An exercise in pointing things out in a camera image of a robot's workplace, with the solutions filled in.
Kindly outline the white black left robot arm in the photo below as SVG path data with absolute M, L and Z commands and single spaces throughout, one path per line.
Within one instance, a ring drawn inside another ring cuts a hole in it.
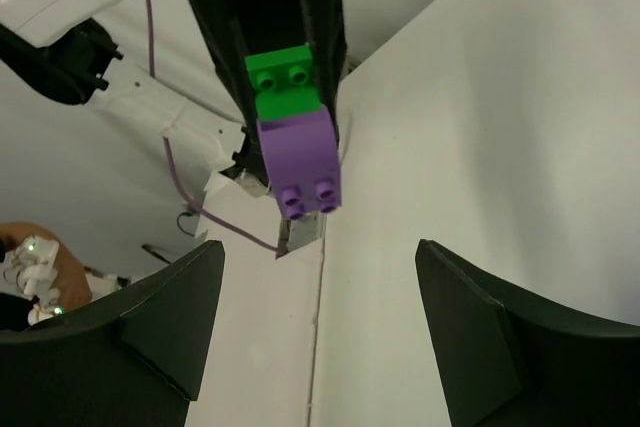
M 280 229 L 341 204 L 342 0 L 188 0 L 235 124 L 120 52 L 97 13 L 124 0 L 1 0 L 1 58 L 40 96 L 150 128 L 215 178 L 261 188 L 244 213 Z M 5 426 L 306 426 L 321 244 L 212 236 L 73 312 L 43 275 L 29 328 L 1 334 Z

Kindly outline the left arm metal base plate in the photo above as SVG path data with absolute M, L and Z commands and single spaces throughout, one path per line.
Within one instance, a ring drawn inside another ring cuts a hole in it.
M 325 215 L 319 212 L 305 214 L 297 220 L 282 219 L 279 226 L 276 257 L 297 251 L 324 235 Z

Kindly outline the purple rounded brick cluster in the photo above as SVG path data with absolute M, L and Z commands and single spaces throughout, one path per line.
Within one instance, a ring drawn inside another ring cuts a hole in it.
M 341 167 L 326 107 L 257 122 L 261 151 L 280 213 L 295 220 L 341 206 Z

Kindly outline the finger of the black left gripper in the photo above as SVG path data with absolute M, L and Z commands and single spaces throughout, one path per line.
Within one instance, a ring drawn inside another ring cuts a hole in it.
M 337 92 L 346 66 L 347 45 L 342 0 L 302 0 L 308 42 L 312 46 L 316 85 L 338 131 Z
M 245 133 L 240 150 L 232 154 L 234 165 L 227 170 L 237 180 L 242 172 L 260 176 L 260 146 L 256 130 L 254 93 L 244 64 L 244 38 L 231 0 L 188 0 L 202 33 L 215 70 L 238 106 Z

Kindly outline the green brick cluster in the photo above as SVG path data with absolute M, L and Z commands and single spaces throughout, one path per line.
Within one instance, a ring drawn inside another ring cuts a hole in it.
M 260 121 L 277 121 L 321 108 L 308 44 L 247 56 L 245 66 Z

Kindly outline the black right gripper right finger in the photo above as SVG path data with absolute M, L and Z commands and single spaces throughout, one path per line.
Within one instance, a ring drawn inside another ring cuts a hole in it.
M 551 301 L 432 240 L 415 265 L 452 425 L 638 425 L 638 327 Z

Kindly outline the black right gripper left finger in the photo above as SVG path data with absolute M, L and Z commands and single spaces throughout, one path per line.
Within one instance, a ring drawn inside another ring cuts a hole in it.
M 4 426 L 182 426 L 197 400 L 225 263 L 206 241 L 83 308 L 1 334 Z

